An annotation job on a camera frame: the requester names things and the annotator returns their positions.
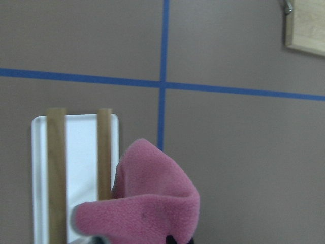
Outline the wooden cutting board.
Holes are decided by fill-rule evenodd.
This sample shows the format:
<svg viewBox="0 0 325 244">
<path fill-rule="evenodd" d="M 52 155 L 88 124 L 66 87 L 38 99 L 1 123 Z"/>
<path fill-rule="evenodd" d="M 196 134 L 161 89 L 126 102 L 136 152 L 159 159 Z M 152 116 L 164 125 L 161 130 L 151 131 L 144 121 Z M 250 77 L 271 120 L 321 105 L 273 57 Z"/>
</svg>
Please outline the wooden cutting board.
<svg viewBox="0 0 325 244">
<path fill-rule="evenodd" d="M 324 0 L 279 3 L 284 13 L 284 46 L 324 57 Z"/>
</svg>

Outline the left wooden rack bar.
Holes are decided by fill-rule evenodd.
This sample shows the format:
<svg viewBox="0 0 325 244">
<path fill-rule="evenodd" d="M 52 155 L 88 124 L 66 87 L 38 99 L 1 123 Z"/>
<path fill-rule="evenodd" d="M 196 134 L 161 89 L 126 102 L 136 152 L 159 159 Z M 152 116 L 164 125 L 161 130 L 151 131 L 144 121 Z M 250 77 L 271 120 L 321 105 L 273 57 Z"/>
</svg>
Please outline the left wooden rack bar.
<svg viewBox="0 0 325 244">
<path fill-rule="evenodd" d="M 66 109 L 47 110 L 49 243 L 67 242 Z"/>
</svg>

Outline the wooden rack bar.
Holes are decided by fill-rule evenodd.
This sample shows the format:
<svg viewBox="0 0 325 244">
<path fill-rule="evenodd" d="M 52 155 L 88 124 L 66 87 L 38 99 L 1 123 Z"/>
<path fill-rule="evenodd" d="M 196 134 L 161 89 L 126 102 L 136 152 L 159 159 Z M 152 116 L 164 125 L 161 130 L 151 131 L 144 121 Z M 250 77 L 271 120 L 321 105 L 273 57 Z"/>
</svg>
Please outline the wooden rack bar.
<svg viewBox="0 0 325 244">
<path fill-rule="evenodd" d="M 111 198 L 111 109 L 97 111 L 97 194 L 98 200 Z"/>
<path fill-rule="evenodd" d="M 49 243 L 67 242 L 66 109 L 47 110 Z"/>
</svg>

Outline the white rack tray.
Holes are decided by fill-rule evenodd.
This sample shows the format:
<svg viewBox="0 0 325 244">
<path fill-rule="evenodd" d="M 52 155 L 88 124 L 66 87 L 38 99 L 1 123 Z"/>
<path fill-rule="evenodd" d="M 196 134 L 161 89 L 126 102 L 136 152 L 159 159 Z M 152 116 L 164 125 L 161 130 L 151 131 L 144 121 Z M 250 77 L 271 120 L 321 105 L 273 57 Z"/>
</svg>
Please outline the white rack tray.
<svg viewBox="0 0 325 244">
<path fill-rule="evenodd" d="M 32 205 L 34 243 L 49 243 L 49 186 L 47 117 L 31 123 Z M 84 236 L 74 230 L 74 207 L 99 200 L 98 117 L 96 114 L 65 116 L 67 243 L 105 243 L 98 236 Z"/>
</svg>

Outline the pink fleece cloth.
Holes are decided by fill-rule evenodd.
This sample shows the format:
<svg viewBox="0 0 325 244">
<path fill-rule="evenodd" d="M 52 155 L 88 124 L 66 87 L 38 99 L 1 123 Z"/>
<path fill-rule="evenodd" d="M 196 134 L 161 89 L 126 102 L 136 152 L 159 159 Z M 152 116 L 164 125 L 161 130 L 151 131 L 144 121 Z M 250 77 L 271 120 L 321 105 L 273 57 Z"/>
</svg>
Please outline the pink fleece cloth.
<svg viewBox="0 0 325 244">
<path fill-rule="evenodd" d="M 104 243 L 192 243 L 200 196 L 180 166 L 145 139 L 120 159 L 112 199 L 74 208 L 73 229 Z"/>
</svg>

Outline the right wooden rack bar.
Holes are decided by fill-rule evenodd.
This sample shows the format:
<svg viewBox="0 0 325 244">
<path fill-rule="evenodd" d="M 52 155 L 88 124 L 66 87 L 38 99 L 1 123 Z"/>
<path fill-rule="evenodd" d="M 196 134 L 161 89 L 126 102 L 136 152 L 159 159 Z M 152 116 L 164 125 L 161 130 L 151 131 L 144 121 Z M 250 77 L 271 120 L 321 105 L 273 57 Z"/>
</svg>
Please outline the right wooden rack bar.
<svg viewBox="0 0 325 244">
<path fill-rule="evenodd" d="M 111 198 L 111 109 L 97 111 L 97 194 L 98 200 Z"/>
</svg>

